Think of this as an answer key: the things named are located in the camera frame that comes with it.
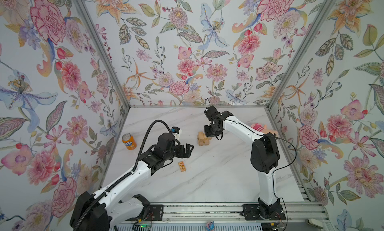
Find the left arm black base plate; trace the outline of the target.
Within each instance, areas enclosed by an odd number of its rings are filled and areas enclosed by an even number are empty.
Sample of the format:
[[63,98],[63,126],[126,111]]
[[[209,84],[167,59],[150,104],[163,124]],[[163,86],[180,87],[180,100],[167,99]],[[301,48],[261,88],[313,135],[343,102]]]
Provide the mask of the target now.
[[164,205],[149,205],[149,206],[144,206],[141,213],[137,217],[129,219],[129,221],[134,221],[134,222],[162,221],[163,215],[164,215]]

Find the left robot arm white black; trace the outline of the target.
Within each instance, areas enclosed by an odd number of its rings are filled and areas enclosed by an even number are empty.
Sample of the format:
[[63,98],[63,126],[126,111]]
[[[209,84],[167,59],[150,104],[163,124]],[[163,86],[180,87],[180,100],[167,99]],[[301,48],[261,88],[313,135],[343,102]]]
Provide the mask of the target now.
[[75,231],[108,231],[126,220],[142,220],[151,203],[132,190],[164,168],[175,158],[188,159],[194,146],[182,145],[173,133],[163,133],[155,145],[140,154],[136,165],[114,182],[90,194],[84,192],[76,202],[70,226]]

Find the plain wood block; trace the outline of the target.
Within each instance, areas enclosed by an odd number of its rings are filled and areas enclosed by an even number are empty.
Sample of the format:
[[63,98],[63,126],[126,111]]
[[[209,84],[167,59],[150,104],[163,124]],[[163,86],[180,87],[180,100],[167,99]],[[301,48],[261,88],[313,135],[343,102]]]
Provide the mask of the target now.
[[198,141],[204,141],[205,139],[205,135],[203,132],[198,132]]

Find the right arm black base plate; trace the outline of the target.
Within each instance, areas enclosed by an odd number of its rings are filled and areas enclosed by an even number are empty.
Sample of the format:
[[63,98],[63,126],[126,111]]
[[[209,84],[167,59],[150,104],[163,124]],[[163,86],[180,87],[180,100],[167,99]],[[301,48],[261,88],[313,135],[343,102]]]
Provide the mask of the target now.
[[258,204],[242,205],[246,221],[285,221],[287,219],[282,205],[267,207]]

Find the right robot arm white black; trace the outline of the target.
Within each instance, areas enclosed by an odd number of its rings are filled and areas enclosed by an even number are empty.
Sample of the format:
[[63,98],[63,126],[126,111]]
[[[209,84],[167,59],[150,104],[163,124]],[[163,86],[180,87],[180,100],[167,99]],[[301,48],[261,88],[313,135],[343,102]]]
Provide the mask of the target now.
[[204,126],[207,137],[222,137],[224,131],[228,131],[251,148],[250,161],[258,171],[260,196],[256,208],[257,215],[269,220],[280,209],[280,199],[276,196],[275,181],[273,172],[278,166],[280,153],[276,136],[272,133],[256,131],[245,123],[241,122],[231,112],[219,112],[215,106],[209,106],[204,114],[211,122]]

